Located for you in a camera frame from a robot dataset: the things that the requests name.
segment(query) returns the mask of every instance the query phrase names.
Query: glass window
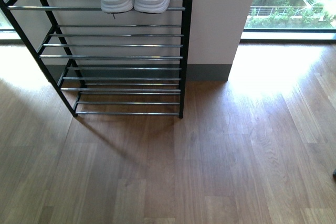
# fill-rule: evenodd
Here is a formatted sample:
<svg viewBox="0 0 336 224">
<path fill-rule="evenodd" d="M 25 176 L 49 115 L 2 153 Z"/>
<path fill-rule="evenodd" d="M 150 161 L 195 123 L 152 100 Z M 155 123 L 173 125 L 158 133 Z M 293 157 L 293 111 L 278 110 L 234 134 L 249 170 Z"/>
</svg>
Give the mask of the glass window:
<svg viewBox="0 0 336 224">
<path fill-rule="evenodd" d="M 245 28 L 333 30 L 336 0 L 253 0 Z"/>
<path fill-rule="evenodd" d="M 10 25 L 10 23 L 8 22 L 8 20 L 5 17 L 5 15 L 0 10 L 0 31 L 1 30 L 13 30 L 13 28 Z"/>
</svg>

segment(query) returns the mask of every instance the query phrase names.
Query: hardwood floor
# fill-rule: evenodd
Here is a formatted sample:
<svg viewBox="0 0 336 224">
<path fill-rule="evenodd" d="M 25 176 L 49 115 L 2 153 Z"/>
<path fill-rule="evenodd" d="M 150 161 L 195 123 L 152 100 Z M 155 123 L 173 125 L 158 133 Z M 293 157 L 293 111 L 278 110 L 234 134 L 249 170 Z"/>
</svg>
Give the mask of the hardwood floor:
<svg viewBox="0 0 336 224">
<path fill-rule="evenodd" d="M 240 45 L 182 120 L 74 119 L 24 47 L 0 61 L 0 223 L 336 223 L 336 46 Z"/>
</svg>

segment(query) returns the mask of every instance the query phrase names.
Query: white shoe sole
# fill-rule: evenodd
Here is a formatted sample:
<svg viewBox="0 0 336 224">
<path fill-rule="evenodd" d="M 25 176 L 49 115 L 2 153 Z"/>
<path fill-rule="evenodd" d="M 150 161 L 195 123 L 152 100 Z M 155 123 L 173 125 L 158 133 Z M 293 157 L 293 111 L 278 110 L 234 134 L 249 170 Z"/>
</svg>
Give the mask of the white shoe sole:
<svg viewBox="0 0 336 224">
<path fill-rule="evenodd" d="M 142 13 L 163 13 L 167 10 L 170 0 L 135 0 L 134 9 Z"/>
<path fill-rule="evenodd" d="M 134 0 L 100 0 L 100 5 L 105 13 L 124 13 L 133 8 Z"/>
</svg>

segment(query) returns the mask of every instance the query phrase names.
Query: gray baseboard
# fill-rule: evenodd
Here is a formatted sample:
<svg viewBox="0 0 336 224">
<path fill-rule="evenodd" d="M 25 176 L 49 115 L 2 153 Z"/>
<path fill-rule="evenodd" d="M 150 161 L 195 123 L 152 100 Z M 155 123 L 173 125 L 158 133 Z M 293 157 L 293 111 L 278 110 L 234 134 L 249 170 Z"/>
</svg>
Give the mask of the gray baseboard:
<svg viewBox="0 0 336 224">
<path fill-rule="evenodd" d="M 140 67 L 152 67 L 153 65 L 140 65 Z M 231 70 L 231 64 L 189 64 L 187 67 L 187 81 L 227 81 L 228 76 Z M 54 77 L 56 81 L 58 81 L 61 73 L 64 70 L 64 66 L 60 65 L 48 65 L 47 68 L 49 69 L 51 75 Z M 91 76 L 91 77 L 107 77 L 111 76 L 111 73 L 107 73 L 106 71 L 100 71 L 99 73 L 85 71 L 82 72 L 84 76 Z M 156 71 L 151 72 L 151 76 L 148 76 L 148 71 L 138 72 L 141 77 L 176 77 L 173 74 L 178 73 L 170 73 L 165 71 Z M 123 71 L 123 72 L 116 72 L 113 77 L 132 77 L 131 71 Z"/>
</svg>

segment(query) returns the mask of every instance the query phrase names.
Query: metal railing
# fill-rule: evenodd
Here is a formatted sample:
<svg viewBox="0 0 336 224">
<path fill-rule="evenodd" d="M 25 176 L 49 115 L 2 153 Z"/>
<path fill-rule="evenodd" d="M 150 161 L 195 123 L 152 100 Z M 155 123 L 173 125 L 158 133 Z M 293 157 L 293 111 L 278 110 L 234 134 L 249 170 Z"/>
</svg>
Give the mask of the metal railing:
<svg viewBox="0 0 336 224">
<path fill-rule="evenodd" d="M 315 14 L 322 14 L 323 7 L 321 6 L 251 6 L 248 13 L 249 16 L 270 16 L 272 14 L 292 16 L 302 16 L 306 10 L 311 10 Z"/>
</svg>

